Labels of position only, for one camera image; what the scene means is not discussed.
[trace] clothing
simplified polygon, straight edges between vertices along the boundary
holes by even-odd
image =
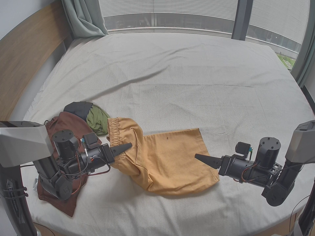
[[[93,104],[86,118],[86,123],[98,135],[107,135],[107,119],[110,118],[102,108]]]
[[[64,111],[85,120],[98,136],[107,135],[107,119],[110,116],[99,106],[86,101],[72,102],[65,106]]]
[[[63,129],[70,129],[73,131],[74,135],[79,138],[82,138],[83,135],[92,132],[92,129],[88,126],[88,124],[83,119],[69,112],[61,112],[59,116],[53,117],[51,121],[46,123],[46,129],[47,129],[51,144],[53,145],[53,157],[55,159],[58,158],[59,156],[57,153],[56,147],[52,141],[52,136],[55,132],[63,130]],[[80,146],[79,152],[84,152],[83,146]],[[83,186],[86,183],[87,178],[88,178],[87,175],[82,175],[81,186]],[[80,179],[73,180],[72,182],[73,192],[79,187],[79,184],[80,184]],[[70,217],[72,217],[74,210],[77,206],[77,197],[80,193],[80,190],[77,191],[75,194],[73,194],[69,199],[61,200],[61,199],[57,199],[54,195],[45,191],[39,181],[37,184],[37,193],[38,193],[38,198],[40,200],[44,200],[51,203],[54,207],[61,210],[65,214],[69,215]]]
[[[219,181],[217,170],[194,158],[209,155],[198,128],[143,136],[134,120],[118,117],[108,119],[108,134],[111,146],[132,143],[111,166],[147,191],[183,195]]]

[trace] mattress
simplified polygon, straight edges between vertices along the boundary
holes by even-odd
[[[282,165],[293,130],[315,119],[270,47],[180,33],[76,40],[24,119],[44,123],[72,101],[94,102],[112,117],[130,117],[145,135],[200,128],[209,153],[216,157],[234,154],[239,141],[250,143],[255,156],[262,137],[276,137],[281,142],[277,162]],[[38,199],[32,190],[34,167],[21,170],[33,220],[65,235],[240,236],[287,219],[310,193],[315,166],[305,165],[278,207],[267,204],[263,188],[229,177],[221,176],[196,195],[159,196],[112,169],[89,178],[73,218]]]

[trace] building facade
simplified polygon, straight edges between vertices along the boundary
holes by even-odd
[[[230,38],[238,0],[99,0],[109,32],[185,32]],[[254,0],[246,41],[296,58],[309,0]]]

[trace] headboard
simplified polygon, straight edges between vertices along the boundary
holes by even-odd
[[[0,120],[9,120],[27,84],[70,33],[61,0],[57,0],[0,40]]]

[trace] green clothing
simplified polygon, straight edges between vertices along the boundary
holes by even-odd
[[[107,119],[110,118],[102,108],[93,104],[88,116],[86,117],[86,123],[98,136],[103,136],[108,133],[107,131]]]

